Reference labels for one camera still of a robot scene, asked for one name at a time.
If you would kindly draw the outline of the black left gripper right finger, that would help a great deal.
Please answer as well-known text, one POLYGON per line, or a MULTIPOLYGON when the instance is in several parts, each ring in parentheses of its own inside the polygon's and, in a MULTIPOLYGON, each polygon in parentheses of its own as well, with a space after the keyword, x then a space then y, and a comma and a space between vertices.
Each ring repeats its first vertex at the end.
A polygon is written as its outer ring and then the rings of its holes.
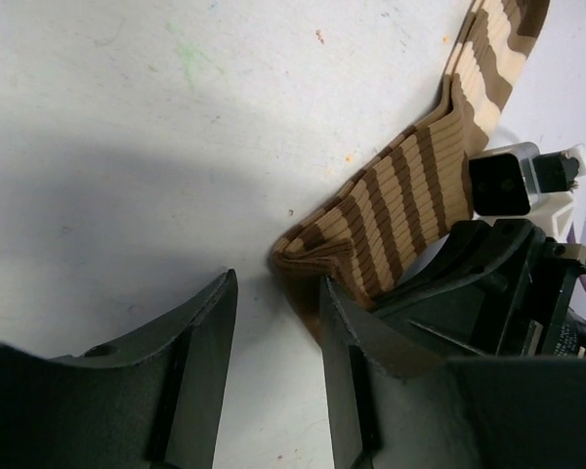
POLYGON ((586 358, 443 359, 319 295, 336 467, 586 468, 586 358))

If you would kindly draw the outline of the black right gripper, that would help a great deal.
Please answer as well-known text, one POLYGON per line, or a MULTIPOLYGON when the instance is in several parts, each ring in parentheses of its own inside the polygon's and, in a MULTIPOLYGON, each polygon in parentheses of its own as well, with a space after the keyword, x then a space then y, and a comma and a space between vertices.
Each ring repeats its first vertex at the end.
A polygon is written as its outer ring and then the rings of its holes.
POLYGON ((586 279, 586 246, 548 239, 536 257, 527 219, 458 222, 373 314, 442 356, 586 358, 586 320, 570 307, 586 279))

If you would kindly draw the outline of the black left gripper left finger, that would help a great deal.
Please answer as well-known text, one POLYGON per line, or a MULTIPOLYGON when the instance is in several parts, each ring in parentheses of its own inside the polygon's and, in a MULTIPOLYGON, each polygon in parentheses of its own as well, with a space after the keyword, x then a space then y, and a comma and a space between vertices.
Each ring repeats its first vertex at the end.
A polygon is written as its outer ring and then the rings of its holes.
POLYGON ((78 357, 0 343, 0 468, 210 467, 237 295, 227 271, 78 357))

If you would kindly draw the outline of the brown striped sock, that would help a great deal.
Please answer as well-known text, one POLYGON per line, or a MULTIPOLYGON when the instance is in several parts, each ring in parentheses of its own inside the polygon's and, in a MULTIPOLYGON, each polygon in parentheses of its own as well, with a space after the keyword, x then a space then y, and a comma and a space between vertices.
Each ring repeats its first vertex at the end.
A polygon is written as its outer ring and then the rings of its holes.
POLYGON ((548 10, 545 1, 474 2, 437 106, 275 242, 272 268, 313 338, 322 277, 370 310, 418 255, 473 216, 468 162, 496 129, 548 10))

